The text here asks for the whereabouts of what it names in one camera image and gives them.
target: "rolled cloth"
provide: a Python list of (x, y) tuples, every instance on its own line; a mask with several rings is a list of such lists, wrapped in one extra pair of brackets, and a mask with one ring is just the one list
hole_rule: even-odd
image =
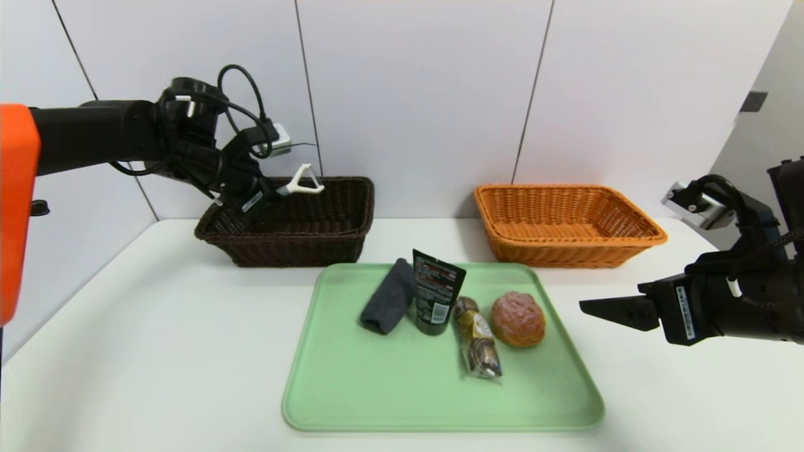
[(413, 267), (402, 258), (379, 284), (360, 314), (360, 323), (368, 330), (386, 335), (393, 330), (416, 296)]

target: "orange robot part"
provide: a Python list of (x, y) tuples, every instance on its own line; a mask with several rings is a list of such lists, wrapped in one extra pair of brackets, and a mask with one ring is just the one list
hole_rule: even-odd
[(0, 105), (0, 327), (17, 308), (41, 145), (25, 105)]

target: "white table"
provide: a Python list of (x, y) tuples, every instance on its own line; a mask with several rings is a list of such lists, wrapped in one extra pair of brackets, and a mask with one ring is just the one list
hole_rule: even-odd
[[(578, 434), (304, 434), (281, 398), (320, 269), (239, 269), (155, 224), (3, 368), (3, 452), (286, 450), (799, 450), (804, 348), (746, 339), (665, 343), (582, 314), (577, 301), (636, 294), (713, 247), (660, 220), (667, 244), (619, 269), (537, 269), (606, 404)], [(376, 220), (361, 262), (416, 247), (492, 261), (478, 220)]]

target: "wicker basket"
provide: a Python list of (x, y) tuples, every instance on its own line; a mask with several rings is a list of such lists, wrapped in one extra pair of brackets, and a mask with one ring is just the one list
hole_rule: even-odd
[[(289, 179), (272, 179), (277, 185)], [(212, 205), (195, 236), (240, 267), (326, 267), (356, 262), (374, 215), (374, 184), (361, 177), (323, 178), (319, 195), (292, 195), (243, 226)]]
[(483, 185), (474, 191), (499, 261), (611, 268), (665, 232), (619, 192), (598, 185)]

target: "green tray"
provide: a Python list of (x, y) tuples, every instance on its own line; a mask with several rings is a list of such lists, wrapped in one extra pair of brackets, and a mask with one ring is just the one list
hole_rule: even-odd
[(603, 400), (533, 272), (518, 264), (465, 264), (461, 294), (488, 318), (509, 290), (532, 294), (547, 315), (536, 347), (497, 340), (501, 383), (470, 377), (453, 320), (420, 333), (409, 312), (389, 335), (358, 321), (390, 265), (324, 269), (307, 313), (282, 412), (307, 431), (537, 431), (597, 424)]

